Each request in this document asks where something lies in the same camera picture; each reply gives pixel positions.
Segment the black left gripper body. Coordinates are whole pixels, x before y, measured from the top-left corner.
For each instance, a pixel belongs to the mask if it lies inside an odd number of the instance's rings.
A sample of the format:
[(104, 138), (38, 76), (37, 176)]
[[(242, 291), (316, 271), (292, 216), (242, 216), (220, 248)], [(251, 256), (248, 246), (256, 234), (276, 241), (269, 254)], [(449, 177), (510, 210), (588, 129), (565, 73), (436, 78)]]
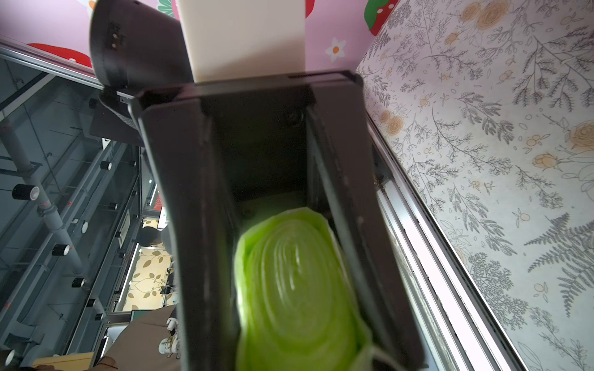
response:
[(244, 202), (308, 189), (306, 123), (360, 117), (363, 80), (348, 70), (187, 83), (131, 103), (162, 201), (188, 210), (200, 190)]

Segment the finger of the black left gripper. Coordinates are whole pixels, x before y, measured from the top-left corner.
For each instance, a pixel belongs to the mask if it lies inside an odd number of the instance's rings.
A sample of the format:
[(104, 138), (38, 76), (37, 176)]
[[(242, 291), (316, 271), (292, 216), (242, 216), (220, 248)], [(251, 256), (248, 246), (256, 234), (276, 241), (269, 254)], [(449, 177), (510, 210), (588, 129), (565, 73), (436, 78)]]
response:
[(182, 368), (232, 370), (238, 318), (235, 221), (213, 118), (198, 98), (143, 91), (131, 103), (167, 209), (176, 255)]
[(347, 270), (373, 336), (406, 370), (425, 361), (374, 185), (374, 156), (357, 78), (308, 76), (309, 134)]

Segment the green trash bag roll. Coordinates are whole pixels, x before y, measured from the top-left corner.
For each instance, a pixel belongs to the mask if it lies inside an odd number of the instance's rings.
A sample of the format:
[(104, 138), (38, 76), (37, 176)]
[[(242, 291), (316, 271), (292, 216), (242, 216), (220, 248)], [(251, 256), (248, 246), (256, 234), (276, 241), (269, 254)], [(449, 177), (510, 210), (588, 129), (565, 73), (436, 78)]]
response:
[(370, 370), (371, 330), (340, 244), (309, 208), (253, 226), (234, 261), (241, 334), (237, 370)]

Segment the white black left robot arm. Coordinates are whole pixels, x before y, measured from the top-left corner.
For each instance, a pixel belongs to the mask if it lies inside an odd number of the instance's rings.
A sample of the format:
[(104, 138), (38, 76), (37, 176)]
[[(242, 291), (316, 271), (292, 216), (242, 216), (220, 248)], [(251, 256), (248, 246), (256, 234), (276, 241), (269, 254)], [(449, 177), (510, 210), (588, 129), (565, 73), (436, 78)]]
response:
[(303, 1), (178, 12), (99, 1), (89, 48), (167, 211), (182, 369), (420, 369), (360, 76), (306, 70)]

